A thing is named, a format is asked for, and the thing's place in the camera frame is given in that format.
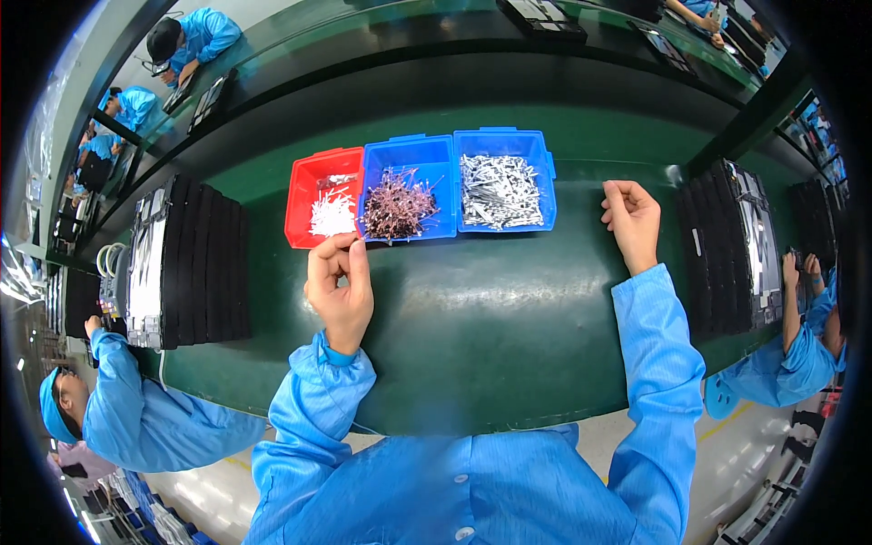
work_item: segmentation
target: white plastic part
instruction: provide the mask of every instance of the white plastic part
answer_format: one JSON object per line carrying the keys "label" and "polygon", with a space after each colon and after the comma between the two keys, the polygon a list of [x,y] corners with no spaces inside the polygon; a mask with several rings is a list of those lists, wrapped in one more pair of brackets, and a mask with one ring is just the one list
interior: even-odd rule
{"label": "white plastic part", "polygon": [[320,198],[312,203],[312,219],[310,233],[313,235],[333,236],[340,233],[353,233],[354,200],[345,192],[347,187],[333,188],[320,192]]}

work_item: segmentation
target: worker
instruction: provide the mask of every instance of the worker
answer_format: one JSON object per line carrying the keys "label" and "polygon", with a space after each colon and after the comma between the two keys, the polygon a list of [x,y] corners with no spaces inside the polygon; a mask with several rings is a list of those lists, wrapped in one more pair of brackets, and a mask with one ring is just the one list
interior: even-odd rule
{"label": "worker", "polygon": [[85,322],[99,361],[94,392],[67,367],[39,387],[45,429],[64,443],[83,440],[98,456],[130,471],[203,467],[248,448],[265,421],[143,379],[125,339]]}
{"label": "worker", "polygon": [[712,35],[712,45],[724,49],[724,38],[720,32],[726,28],[727,16],[718,21],[718,5],[710,0],[666,0],[666,7],[678,13],[688,23]]}
{"label": "worker", "polygon": [[602,221],[631,276],[611,293],[636,422],[608,486],[578,455],[577,424],[388,437],[351,456],[342,438],[376,380],[359,347],[373,295],[364,241],[335,235],[309,253],[303,291],[325,327],[290,355],[269,407],[276,440],[252,453],[261,499],[245,543],[681,542],[705,364],[657,264],[660,207],[635,181],[604,189]]}
{"label": "worker", "polygon": [[836,270],[829,287],[821,276],[821,263],[809,254],[804,263],[811,276],[814,299],[800,323],[796,289],[800,272],[792,252],[781,258],[784,276],[784,308],[781,335],[709,380],[720,380],[749,401],[783,407],[807,399],[827,387],[833,376],[845,370],[845,337],[841,335],[836,302]]}
{"label": "worker", "polygon": [[150,113],[159,111],[154,108],[158,97],[145,87],[134,85],[124,91],[120,87],[106,89],[98,108],[121,125],[136,132],[143,126]]}
{"label": "worker", "polygon": [[86,492],[98,488],[98,479],[115,473],[118,469],[110,461],[95,454],[84,441],[75,444],[58,441],[58,451],[49,453],[49,468],[60,479],[61,475],[72,477]]}
{"label": "worker", "polygon": [[118,134],[97,134],[93,138],[85,140],[78,146],[77,164],[81,167],[87,160],[88,153],[94,153],[100,159],[115,161],[114,157],[121,153],[124,139]]}
{"label": "worker", "polygon": [[166,17],[148,33],[146,47],[160,81],[176,87],[200,66],[239,39],[242,31],[232,19],[212,8],[200,8],[176,21]]}

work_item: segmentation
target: silver metal part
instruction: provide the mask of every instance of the silver metal part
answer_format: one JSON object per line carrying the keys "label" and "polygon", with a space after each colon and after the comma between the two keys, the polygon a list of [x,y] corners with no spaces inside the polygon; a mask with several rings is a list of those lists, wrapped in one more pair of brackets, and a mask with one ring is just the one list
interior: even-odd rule
{"label": "silver metal part", "polygon": [[466,225],[498,231],[543,225],[537,172],[523,157],[460,156],[460,202]]}

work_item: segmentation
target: button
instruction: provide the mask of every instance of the button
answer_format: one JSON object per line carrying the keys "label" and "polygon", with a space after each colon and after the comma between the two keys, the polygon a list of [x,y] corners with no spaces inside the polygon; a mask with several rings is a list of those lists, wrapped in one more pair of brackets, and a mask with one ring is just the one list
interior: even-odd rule
{"label": "button", "polygon": [[469,537],[470,535],[472,535],[474,533],[475,533],[475,528],[470,528],[468,526],[464,526],[463,528],[459,529],[456,534],[454,534],[454,539],[456,539],[457,541],[460,541],[460,540],[466,539],[467,537]]}

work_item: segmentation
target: blue cap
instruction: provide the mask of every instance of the blue cap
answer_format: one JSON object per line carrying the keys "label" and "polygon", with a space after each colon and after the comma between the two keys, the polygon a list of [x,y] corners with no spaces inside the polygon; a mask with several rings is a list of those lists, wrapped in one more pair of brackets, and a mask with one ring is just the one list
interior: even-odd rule
{"label": "blue cap", "polygon": [[106,107],[106,102],[109,102],[109,91],[110,91],[110,89],[106,89],[106,92],[103,93],[103,98],[100,99],[100,104],[99,104],[99,106],[97,106],[97,109],[100,110],[101,112],[103,111],[103,108]]}
{"label": "blue cap", "polygon": [[54,386],[54,379],[58,376],[59,371],[60,367],[56,367],[39,385],[39,409],[43,414],[45,429],[49,431],[51,436],[58,441],[75,445],[78,439],[73,437],[70,430],[67,429],[64,420],[60,417],[60,408],[51,396],[51,388]]}

